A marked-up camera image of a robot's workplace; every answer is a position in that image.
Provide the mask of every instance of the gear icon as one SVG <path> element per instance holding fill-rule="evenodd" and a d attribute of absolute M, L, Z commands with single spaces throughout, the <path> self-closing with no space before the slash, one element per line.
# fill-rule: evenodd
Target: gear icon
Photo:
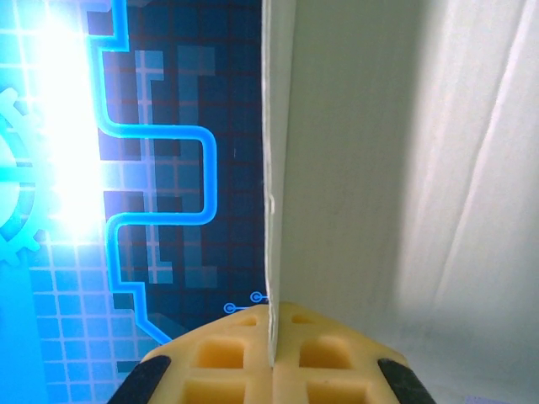
<path fill-rule="evenodd" d="M 17 255 L 20 250 L 28 248 L 30 251 L 37 251 L 40 249 L 40 244 L 34 239 L 34 236 L 38 230 L 45 227 L 48 211 L 45 195 L 47 183 L 44 175 L 46 164 L 45 159 L 41 156 L 42 150 L 40 149 L 37 129 L 38 120 L 32 114 L 22 115 L 17 110 L 15 102 L 18 97 L 17 91 L 13 88 L 7 88 L 0 93 L 0 119 L 3 118 L 18 135 L 28 153 L 32 167 L 18 167 L 16 163 L 13 164 L 14 157 L 10 150 L 0 154 L 0 189 L 9 191 L 3 192 L 2 200 L 0 200 L 0 210 L 6 210 L 0 211 L 0 216 L 11 217 L 13 214 L 13 207 L 9 206 L 9 202 L 5 202 L 6 200 L 13 201 L 13 195 L 16 195 L 16 199 L 19 197 L 19 187 L 12 184 L 34 183 L 35 191 L 31 211 L 26 220 L 23 221 L 23 225 L 9 239 L 0 234 L 0 263 L 5 261 L 12 266 L 20 265 Z M 0 130 L 0 136 L 4 138 L 4 141 L 0 142 L 0 146 L 8 145 L 7 131 Z"/>

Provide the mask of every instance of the black rubber pad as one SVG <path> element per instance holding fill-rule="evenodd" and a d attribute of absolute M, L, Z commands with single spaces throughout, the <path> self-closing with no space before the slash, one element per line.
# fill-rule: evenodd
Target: black rubber pad
<path fill-rule="evenodd" d="M 147 404 L 170 365 L 168 356 L 156 356 L 135 366 L 109 404 Z"/>
<path fill-rule="evenodd" d="M 380 370 L 400 404 L 436 404 L 415 373 L 394 360 L 378 360 Z"/>

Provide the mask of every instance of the blue circuit line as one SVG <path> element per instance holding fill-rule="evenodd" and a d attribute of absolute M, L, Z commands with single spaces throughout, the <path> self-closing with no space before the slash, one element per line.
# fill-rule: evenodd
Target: blue circuit line
<path fill-rule="evenodd" d="M 144 332 L 158 343 L 167 343 L 170 337 L 151 323 L 147 315 L 146 286 L 143 282 L 121 280 L 119 231 L 122 226 L 202 226 L 217 212 L 217 146 L 213 134 L 196 125 L 133 125 L 113 122 L 107 110 L 104 84 L 104 52 L 128 52 L 129 34 L 125 0 L 112 1 L 112 36 L 88 37 L 89 60 L 92 61 L 93 101 L 98 127 L 108 136 L 119 138 L 146 138 L 199 141 L 202 144 L 204 165 L 204 207 L 195 213 L 126 212 L 110 217 L 105 226 L 105 251 L 109 269 L 109 288 L 112 293 L 133 294 L 135 321 Z"/>

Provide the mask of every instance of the blue gear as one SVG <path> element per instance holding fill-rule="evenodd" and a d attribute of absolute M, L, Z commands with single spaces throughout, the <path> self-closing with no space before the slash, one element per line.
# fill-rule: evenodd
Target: blue gear
<path fill-rule="evenodd" d="M 32 162 L 32 173 L 35 179 L 35 194 L 32 210 L 28 219 L 19 231 L 9 240 L 0 235 L 0 263 L 6 261 L 13 266 L 20 265 L 17 253 L 23 248 L 31 251 L 40 249 L 40 244 L 34 239 L 35 233 L 45 227 L 47 221 L 46 201 L 46 170 L 45 159 L 40 149 L 37 119 L 32 114 L 22 115 L 15 108 L 18 94 L 13 88 L 7 88 L 0 93 L 0 117 L 3 117 L 19 135 Z M 0 178 L 0 182 L 17 182 L 12 178 Z"/>

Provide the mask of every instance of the white wall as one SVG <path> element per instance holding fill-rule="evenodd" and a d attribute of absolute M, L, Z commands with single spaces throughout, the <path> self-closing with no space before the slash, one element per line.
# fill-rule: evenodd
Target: white wall
<path fill-rule="evenodd" d="M 297 0 L 280 294 L 537 402 L 539 8 Z"/>

